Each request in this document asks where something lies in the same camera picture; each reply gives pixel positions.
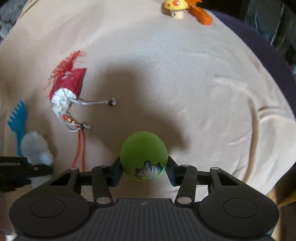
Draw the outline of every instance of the black robotic arm part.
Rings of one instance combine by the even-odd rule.
[[[123,173],[120,159],[80,173],[70,168],[19,198],[10,209],[16,241],[34,240],[196,240],[271,241],[279,211],[266,196],[220,168],[201,172],[169,157],[166,173],[180,186],[171,199],[118,199],[115,187]],[[92,185],[94,202],[81,195]],[[196,185],[209,195],[195,202]]]

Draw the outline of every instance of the orange plastic object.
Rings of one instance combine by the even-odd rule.
[[[202,8],[197,7],[196,3],[202,2],[201,0],[185,0],[189,5],[189,11],[203,24],[203,25],[211,25],[213,19],[206,11]]]

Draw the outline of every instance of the yellow mushroom cap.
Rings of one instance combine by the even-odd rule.
[[[169,10],[184,10],[189,8],[185,0],[165,0],[163,6]]]

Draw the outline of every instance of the orange spot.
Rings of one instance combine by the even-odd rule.
[[[173,1],[173,5],[176,6],[176,7],[179,6],[180,5],[180,1],[178,1],[178,0]]]

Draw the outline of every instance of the white cotton ball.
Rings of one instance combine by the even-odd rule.
[[[31,165],[51,165],[53,162],[46,140],[37,132],[30,132],[23,137],[21,152]]]

